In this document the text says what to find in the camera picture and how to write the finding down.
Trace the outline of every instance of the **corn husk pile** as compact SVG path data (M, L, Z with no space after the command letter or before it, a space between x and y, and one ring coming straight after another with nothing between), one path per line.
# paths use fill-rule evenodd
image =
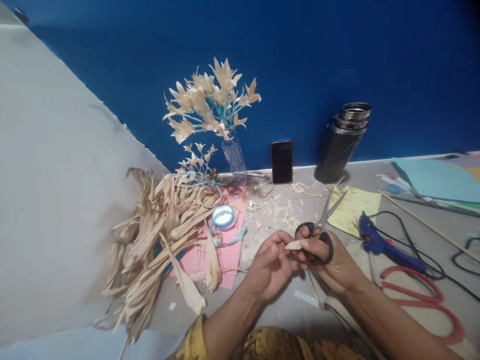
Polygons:
M178 283L187 304L200 314L205 299L200 295L193 280L182 270L175 256L192 245L208 245L209 259L207 283L210 290L221 281L217 253L210 238L199 237L199 230L213 209L199 202L199 186L189 187L181 182L181 174L166 174L158 182L149 170L131 168L127 172L138 175L143 191L131 218L113 228L117 241L110 251L109 274L102 295L121 300L121 305L112 313L97 320L95 327L115 331L121 324L126 327L126 345L135 343L152 319L155 303L164 270L173 264ZM201 200L207 206L219 198L218 192L203 191ZM154 258L156 243L162 245L161 253Z

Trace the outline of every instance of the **glue gun cord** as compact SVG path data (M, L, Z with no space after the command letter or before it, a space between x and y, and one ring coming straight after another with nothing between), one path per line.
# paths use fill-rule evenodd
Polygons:
M477 300L477 301L480 303L480 297L478 297L477 295L475 295L475 294L474 294L473 292L471 292L467 287L465 287L463 284L461 284L460 282L458 282L458 281L455 280L454 278L448 276L448 275L445 273L444 268L443 268L437 261L435 261L432 257L430 257L430 256L427 255L426 253L424 253L424 252L422 252L422 251L420 251L420 250L417 249L417 247L415 246L414 242L413 242L412 239L410 238L410 235L409 235L407 229L405 228L404 222L402 221L402 219L401 219L397 214L395 214L395 213L393 213L393 212L391 212L391 211L380 211L379 213L376 213L376 214L374 214L374 215L369 216L369 218L374 218L374 217L376 217L376 216L378 216L378 215L380 215L380 214L390 214L390 215L393 215L394 217L396 217L396 218L398 219L398 221L400 222L401 228L402 228L402 230L403 230L403 233L405 234L405 237L406 237L408 243L403 242L403 241L401 241L401 240L398 240L397 238L395 238L395 237L387 234L386 232L380 230L380 229L379 229L378 227L376 227L376 226L373 226L374 229L376 229L379 233L385 235L387 238L390 238L390 239L392 239L392 240L394 240L394 241L396 241L396 242L398 242L398 243L400 243L400 244L402 244L402 245L405 245L406 247L412 249L412 251L414 252L414 254L415 254L415 256L416 256L417 258L423 260L423 259L422 259L422 256L421 256L421 255L423 255L423 256L425 256L427 259L431 260L431 261L438 267L438 268L435 268L435 267L433 267L433 266L431 266L430 264L427 263L427 267L428 267L428 269L429 269L430 271L439 273L439 276L433 276L433 275L431 275L431 274L426 274L426 277L427 277L427 278L430 278L430 279L432 279L432 280L434 280L434 281L436 281L436 280L442 280L442 279L448 279L448 280L450 280L451 282L457 284L457 285L458 285L460 288L462 288L466 293L468 293L471 297L473 297L475 300ZM479 240L479 241L480 241L480 238L474 237L474 238L469 239L469 240L467 241L467 246L468 246L468 247L470 247L470 244L471 244L471 242L472 242L473 240ZM455 255L452 257L453 263L454 263L458 268L460 268L460 269L462 269L462 270L464 270L464 271L467 271L467 272L472 273L472 274L475 274L475 275L480 275L480 274L478 274L478 273L476 273L476 272L474 272L474 271L465 269L465 268L463 268L462 266L459 266L459 265L457 264L457 262L455 261L455 259L456 259L456 257L457 257L458 255L460 255L461 253L462 253L462 251L460 251L459 253L455 254Z

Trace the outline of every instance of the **yellow patterned shirt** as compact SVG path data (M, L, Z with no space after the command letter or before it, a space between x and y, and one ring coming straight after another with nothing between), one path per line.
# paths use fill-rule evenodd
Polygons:
M204 342L204 316L200 315L186 332L177 351L167 360L208 360ZM332 341L314 342L309 345L301 337L294 336L279 327L260 327L249 333L233 352L233 360L365 360L345 345Z

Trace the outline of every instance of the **black scissors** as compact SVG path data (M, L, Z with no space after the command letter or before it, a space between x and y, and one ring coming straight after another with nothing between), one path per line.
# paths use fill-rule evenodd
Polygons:
M303 222L295 230L295 235L300 231L300 229L304 226L308 228L310 231L309 237L313 236L314 231L317 226L321 226L321 234L319 240L323 241L328 245L328 256L326 257L325 260L320 259L318 256L315 256L315 260L320 264L320 265L327 265L330 261L332 261L332 257L334 256L334 245L332 244L332 239L330 238L330 235L325 231L325 226L327 225L327 219L335 212L335 210L339 207L340 203L344 199L345 195L347 192L345 191L342 196L338 198L338 200L333 204L331 209L329 210L330 206L330 199L332 198L332 193L328 194L328 198L326 199L325 207L323 208L323 211L321 213L320 219L316 222Z

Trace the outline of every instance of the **hand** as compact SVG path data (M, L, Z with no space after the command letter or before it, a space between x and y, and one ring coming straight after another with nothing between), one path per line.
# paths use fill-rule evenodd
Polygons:
M312 254L317 255L320 259L326 259L329 255L329 246L318 240L321 232L318 227L313 231L313 238L307 239L310 232L306 226L303 226L295 237L297 240L304 239L300 242L301 247L307 251L307 260L310 261L311 267L318 272L323 281L339 294L351 292L362 287L366 283L365 281L368 282L369 280L352 259L347 248L331 231L327 230L327 233L333 244L333 257L328 265L315 263Z
M245 279L246 291L262 302L268 302L279 293L297 270L306 270L305 255L290 259L284 247L292 242L285 231L270 235L258 249Z

